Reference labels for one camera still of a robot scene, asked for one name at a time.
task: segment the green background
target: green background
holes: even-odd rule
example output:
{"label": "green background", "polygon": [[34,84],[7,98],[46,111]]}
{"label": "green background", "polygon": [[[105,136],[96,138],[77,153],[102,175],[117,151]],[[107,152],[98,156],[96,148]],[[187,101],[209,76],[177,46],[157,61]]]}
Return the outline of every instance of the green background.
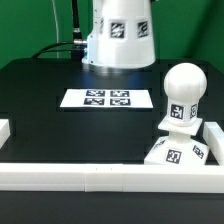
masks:
{"label": "green background", "polygon": [[[84,37],[92,27],[91,2],[79,0]],[[71,1],[56,0],[56,5],[60,39],[72,40]],[[152,15],[157,58],[206,60],[224,73],[223,0],[160,0],[152,4]],[[51,0],[0,1],[0,68],[55,42]]]}

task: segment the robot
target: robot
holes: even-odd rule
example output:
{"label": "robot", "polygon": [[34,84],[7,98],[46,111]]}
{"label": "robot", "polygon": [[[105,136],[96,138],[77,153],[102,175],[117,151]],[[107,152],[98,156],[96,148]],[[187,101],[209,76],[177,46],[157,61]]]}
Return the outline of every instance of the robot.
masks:
{"label": "robot", "polygon": [[84,68],[139,69],[154,63],[149,0],[93,0],[93,31],[87,39]]}

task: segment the black tabletop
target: black tabletop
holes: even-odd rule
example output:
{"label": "black tabletop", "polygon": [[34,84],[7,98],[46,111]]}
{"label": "black tabletop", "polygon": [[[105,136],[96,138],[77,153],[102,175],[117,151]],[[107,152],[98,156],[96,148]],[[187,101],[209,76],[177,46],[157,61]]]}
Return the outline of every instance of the black tabletop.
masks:
{"label": "black tabletop", "polygon": [[[0,118],[11,136],[0,162],[142,164],[166,115],[163,80],[179,60],[102,75],[70,60],[20,59],[0,70]],[[208,88],[198,117],[223,128],[224,76],[203,61]],[[60,108],[67,89],[148,90],[154,108]],[[203,142],[201,127],[195,139]],[[208,164],[215,163],[209,155]],[[223,195],[0,192],[0,223],[222,223]]]}

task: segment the round ball top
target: round ball top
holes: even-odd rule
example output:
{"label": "round ball top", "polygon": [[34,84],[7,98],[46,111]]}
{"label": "round ball top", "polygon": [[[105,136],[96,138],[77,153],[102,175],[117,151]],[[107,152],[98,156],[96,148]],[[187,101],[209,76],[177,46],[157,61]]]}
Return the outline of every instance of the round ball top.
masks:
{"label": "round ball top", "polygon": [[173,67],[164,81],[168,98],[180,103],[198,103],[206,87],[207,80],[204,72],[190,63],[182,63]]}

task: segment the white chess piece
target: white chess piece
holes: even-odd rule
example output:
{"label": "white chess piece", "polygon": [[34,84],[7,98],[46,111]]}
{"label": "white chess piece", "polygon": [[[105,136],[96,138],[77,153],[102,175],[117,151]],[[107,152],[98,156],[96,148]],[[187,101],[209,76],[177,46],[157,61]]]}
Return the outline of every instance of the white chess piece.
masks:
{"label": "white chess piece", "polygon": [[159,129],[169,131],[169,136],[158,139],[145,164],[205,164],[209,149],[192,140],[191,135],[197,134],[202,123],[202,119],[197,118],[197,110],[206,86],[205,74],[196,65],[179,64],[167,73],[164,81],[167,116]]}

